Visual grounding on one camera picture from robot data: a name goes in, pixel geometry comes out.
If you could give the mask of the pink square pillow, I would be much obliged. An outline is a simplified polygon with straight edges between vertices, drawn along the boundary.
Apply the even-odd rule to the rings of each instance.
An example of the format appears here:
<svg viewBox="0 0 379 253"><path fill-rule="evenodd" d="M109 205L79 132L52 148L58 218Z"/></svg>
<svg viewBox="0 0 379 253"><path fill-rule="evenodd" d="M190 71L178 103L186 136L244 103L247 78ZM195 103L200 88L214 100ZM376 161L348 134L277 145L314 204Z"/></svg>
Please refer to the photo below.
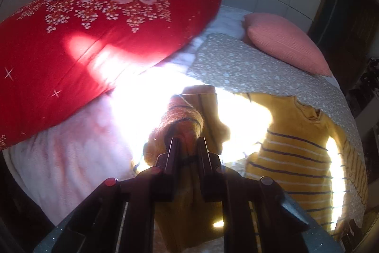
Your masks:
<svg viewBox="0 0 379 253"><path fill-rule="evenodd" d="M244 41L262 52L310 74L332 76L320 49L287 19L269 13L244 16Z"/></svg>

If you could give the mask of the beige dotted quilted bedspread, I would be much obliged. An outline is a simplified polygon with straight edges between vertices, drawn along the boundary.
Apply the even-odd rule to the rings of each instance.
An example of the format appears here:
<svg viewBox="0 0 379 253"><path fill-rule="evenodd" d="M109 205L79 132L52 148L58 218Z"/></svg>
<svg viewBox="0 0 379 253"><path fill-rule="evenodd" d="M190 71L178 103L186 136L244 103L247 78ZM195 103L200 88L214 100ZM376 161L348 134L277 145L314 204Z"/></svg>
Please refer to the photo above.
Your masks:
<svg viewBox="0 0 379 253"><path fill-rule="evenodd" d="M188 76L214 85L217 92L264 93L294 96L301 103L323 111L346 133L364 163L355 120L342 92L326 78L305 73L224 34L211 34L199 47ZM365 206L352 201L347 221L360 223Z"/></svg>

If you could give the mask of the red floral long pillow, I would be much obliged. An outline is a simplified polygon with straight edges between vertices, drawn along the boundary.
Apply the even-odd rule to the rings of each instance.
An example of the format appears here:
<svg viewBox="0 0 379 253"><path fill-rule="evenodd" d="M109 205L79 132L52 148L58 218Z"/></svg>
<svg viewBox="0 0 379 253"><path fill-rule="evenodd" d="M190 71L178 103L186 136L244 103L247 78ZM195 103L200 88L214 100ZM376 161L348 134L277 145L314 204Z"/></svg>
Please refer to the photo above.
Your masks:
<svg viewBox="0 0 379 253"><path fill-rule="evenodd" d="M1 148L55 126L198 36L222 0L34 0L1 23Z"/></svg>

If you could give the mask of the yellow striped knit sweater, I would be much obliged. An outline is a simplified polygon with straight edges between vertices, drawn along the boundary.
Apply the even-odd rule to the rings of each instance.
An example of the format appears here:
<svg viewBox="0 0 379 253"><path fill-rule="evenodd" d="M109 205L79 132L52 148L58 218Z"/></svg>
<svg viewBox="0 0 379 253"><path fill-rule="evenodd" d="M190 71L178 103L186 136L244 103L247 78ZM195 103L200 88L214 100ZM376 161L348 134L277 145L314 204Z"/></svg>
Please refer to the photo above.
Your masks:
<svg viewBox="0 0 379 253"><path fill-rule="evenodd" d="M205 137L249 179L274 179L335 240L353 211L352 201L367 203L367 173L359 151L345 131L323 111L294 96L216 92L188 87L179 95L145 103L157 121L144 149L155 163L170 129L178 129L190 149Z"/></svg>

